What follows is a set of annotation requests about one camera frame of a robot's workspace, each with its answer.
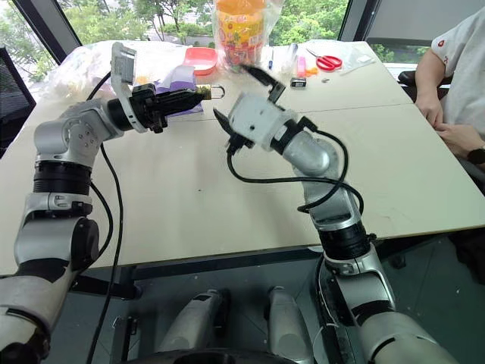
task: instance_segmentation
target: orange container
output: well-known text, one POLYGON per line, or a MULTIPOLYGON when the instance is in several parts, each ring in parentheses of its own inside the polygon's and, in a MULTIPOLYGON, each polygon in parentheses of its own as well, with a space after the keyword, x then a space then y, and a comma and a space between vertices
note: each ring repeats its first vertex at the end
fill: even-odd
POLYGON ((196 76, 205 76, 210 74, 217 64, 217 53, 215 49, 204 47, 187 48, 185 59, 182 63, 184 66, 195 68, 196 76))

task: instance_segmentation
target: person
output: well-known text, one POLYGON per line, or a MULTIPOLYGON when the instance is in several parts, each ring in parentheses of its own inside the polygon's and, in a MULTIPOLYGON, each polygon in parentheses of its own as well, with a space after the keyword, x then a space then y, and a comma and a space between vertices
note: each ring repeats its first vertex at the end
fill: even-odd
POLYGON ((465 170, 477 176, 464 160, 481 174, 485 171, 485 7, 433 40, 415 79, 416 106, 465 170), (440 101, 437 87, 449 76, 453 76, 449 92, 440 101))

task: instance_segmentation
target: person's arm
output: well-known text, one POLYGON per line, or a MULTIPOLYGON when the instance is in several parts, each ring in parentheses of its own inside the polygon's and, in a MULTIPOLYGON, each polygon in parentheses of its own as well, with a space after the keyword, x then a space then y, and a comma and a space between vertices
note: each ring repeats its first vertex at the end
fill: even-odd
POLYGON ((416 69, 416 106, 432 127, 443 123, 443 108, 437 87, 445 76, 445 65, 431 49, 424 53, 416 69))

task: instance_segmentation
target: chair armrest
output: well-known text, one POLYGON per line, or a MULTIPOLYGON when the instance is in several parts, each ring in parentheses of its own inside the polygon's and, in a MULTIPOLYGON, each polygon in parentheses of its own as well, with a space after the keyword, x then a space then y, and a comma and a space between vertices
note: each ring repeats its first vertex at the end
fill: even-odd
MULTIPOLYGON (((410 87, 416 87, 416 71, 403 71, 397 77, 399 82, 410 87)), ((452 82, 453 76, 443 78, 440 86, 449 85, 452 82)))

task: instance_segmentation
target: red scissors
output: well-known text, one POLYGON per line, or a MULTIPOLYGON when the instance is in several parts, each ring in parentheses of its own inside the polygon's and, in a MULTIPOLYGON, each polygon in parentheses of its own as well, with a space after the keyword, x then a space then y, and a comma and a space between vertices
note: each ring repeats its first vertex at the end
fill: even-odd
POLYGON ((332 55, 317 55, 310 49, 306 49, 311 55, 317 58, 317 67, 326 72, 334 72, 342 67, 342 60, 332 55))

